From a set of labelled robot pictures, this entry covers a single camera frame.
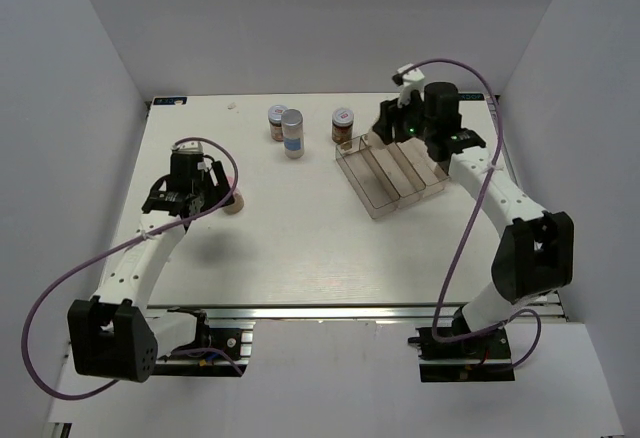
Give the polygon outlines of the yellow cap spice bottle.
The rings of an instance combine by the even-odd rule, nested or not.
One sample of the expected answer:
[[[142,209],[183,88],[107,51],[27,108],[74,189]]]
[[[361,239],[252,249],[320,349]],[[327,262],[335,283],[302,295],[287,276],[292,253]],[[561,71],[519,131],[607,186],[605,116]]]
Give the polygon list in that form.
[[[235,215],[244,208],[245,202],[241,192],[236,189],[232,195],[231,202],[225,205],[222,210],[227,215]]]

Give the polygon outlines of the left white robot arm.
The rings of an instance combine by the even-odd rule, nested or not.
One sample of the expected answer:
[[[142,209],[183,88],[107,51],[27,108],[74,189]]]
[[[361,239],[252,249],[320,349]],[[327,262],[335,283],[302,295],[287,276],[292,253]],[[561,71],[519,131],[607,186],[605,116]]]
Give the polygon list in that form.
[[[137,243],[126,246],[115,270],[88,300],[67,313],[75,370],[84,376],[144,382],[158,359],[174,351],[199,357],[211,345],[203,312],[175,307],[149,319],[145,313],[161,272],[190,225],[202,213],[232,204],[221,162],[199,143],[174,147],[167,175],[142,206]]]

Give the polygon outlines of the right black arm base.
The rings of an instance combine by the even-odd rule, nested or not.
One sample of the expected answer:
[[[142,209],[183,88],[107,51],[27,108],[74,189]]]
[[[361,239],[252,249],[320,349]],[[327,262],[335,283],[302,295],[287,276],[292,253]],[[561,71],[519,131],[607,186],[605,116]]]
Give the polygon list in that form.
[[[505,330],[456,343],[440,343],[430,328],[416,329],[407,344],[418,351],[422,383],[512,382],[512,354]]]

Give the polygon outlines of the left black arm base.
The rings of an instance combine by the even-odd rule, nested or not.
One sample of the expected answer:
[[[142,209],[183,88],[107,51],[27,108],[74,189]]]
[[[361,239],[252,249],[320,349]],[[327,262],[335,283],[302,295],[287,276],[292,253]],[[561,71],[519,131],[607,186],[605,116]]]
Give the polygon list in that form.
[[[158,344],[155,376],[232,377],[246,370],[253,326],[217,320],[204,309],[174,307],[147,318]]]

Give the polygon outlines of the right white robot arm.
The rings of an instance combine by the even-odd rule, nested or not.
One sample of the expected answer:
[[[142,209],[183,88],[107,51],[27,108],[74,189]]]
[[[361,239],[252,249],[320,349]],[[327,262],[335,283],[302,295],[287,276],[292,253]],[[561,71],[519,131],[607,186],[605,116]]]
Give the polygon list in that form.
[[[498,167],[486,141],[463,126],[459,104],[457,87],[447,82],[412,90],[407,101],[386,100],[369,142],[388,146],[421,140],[429,158],[474,198],[472,213],[487,216],[500,236],[490,283],[457,310],[450,334],[432,334],[472,357],[486,347],[489,334],[534,299],[571,283],[574,222],[567,213],[536,203]]]

